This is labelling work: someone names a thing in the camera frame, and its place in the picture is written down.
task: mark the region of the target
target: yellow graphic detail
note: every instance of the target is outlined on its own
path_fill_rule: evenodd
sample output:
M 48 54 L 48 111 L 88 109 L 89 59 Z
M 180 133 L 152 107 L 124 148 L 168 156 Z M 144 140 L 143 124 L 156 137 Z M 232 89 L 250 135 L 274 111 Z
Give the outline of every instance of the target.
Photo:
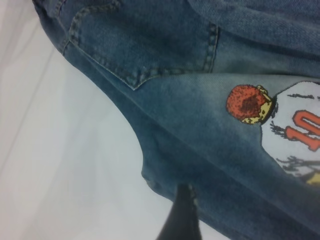
M 271 110 L 272 102 L 271 98 L 268 96 L 268 91 L 261 85 L 258 85 L 257 88 L 263 94 L 263 96 L 268 100 L 268 102 L 261 105 L 259 116 L 257 117 L 247 117 L 242 120 L 245 124 L 256 124 L 263 121 Z
M 315 173 L 306 183 L 310 185 L 320 185 L 320 173 Z

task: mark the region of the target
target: jeans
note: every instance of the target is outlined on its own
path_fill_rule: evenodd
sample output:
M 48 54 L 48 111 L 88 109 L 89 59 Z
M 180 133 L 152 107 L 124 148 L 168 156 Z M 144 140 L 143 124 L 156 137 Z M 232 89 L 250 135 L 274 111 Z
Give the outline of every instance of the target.
M 319 0 L 33 2 L 131 124 L 156 193 L 192 185 L 231 239 L 320 239 Z

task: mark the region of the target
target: white surface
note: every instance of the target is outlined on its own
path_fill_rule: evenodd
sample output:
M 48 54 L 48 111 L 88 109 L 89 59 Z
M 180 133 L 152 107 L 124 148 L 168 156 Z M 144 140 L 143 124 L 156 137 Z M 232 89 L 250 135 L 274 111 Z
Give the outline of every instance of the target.
M 0 239 L 155 239 L 172 203 L 141 169 L 129 123 L 54 49 L 32 1 L 1 0 Z

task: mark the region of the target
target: cartoon graphic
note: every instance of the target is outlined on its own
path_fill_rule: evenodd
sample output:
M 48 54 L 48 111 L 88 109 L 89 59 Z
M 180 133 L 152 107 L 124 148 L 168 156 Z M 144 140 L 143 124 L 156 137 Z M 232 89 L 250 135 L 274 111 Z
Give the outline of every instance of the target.
M 273 99 L 260 85 L 238 85 L 226 109 L 245 124 L 261 124 L 263 149 L 286 173 L 320 185 L 320 84 L 299 82 Z

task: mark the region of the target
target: stitching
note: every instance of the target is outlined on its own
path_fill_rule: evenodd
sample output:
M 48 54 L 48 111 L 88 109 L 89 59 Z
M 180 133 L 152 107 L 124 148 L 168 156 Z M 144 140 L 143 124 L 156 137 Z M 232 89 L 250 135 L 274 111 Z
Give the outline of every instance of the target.
M 67 46 L 69 45 L 70 41 L 68 38 L 65 38 L 62 42 L 62 48 L 61 48 L 61 54 L 62 56 L 65 56 L 65 51 L 66 51 L 66 48 Z
M 208 46 L 206 49 L 206 55 L 205 55 L 204 64 L 202 67 L 203 71 L 207 73 L 210 72 L 210 69 L 212 68 L 212 65 L 213 65 L 213 59 L 214 59 L 215 49 L 216 49 L 215 44 L 217 42 L 217 28 L 211 22 L 209 22 L 209 25 L 208 25 L 208 32 L 209 32 Z
M 99 64 L 101 67 L 112 73 L 114 76 L 119 78 L 122 82 L 128 85 L 132 90 L 136 90 L 146 81 L 161 77 L 161 76 L 168 76 L 168 75 L 181 75 L 181 74 L 191 74 L 191 73 L 203 73 L 209 72 L 212 68 L 213 61 L 214 61 L 214 53 L 215 53 L 215 45 L 217 44 L 217 28 L 213 23 L 209 24 L 209 40 L 208 40 L 208 48 L 206 51 L 206 57 L 203 69 L 194 70 L 194 69 L 184 69 L 184 68 L 151 68 L 146 71 L 140 73 L 137 77 L 135 77 L 132 73 L 126 71 L 125 69 L 121 68 L 120 66 L 112 63 L 105 57 L 102 57 L 96 53 L 93 55 L 88 54 L 79 46 L 79 30 L 82 19 L 91 13 L 99 13 L 99 12 L 114 12 L 119 9 L 120 2 L 118 0 L 113 0 L 108 5 L 101 5 L 101 6 L 89 6 L 82 8 L 79 12 L 75 14 L 71 21 L 69 35 L 70 35 L 70 42 L 73 43 L 78 49 L 80 49 L 86 56 L 92 59 L 94 62 Z
M 61 11 L 61 8 L 62 6 L 66 3 L 67 0 L 59 0 L 57 5 L 55 5 L 55 15 L 57 17 L 60 16 L 60 11 Z

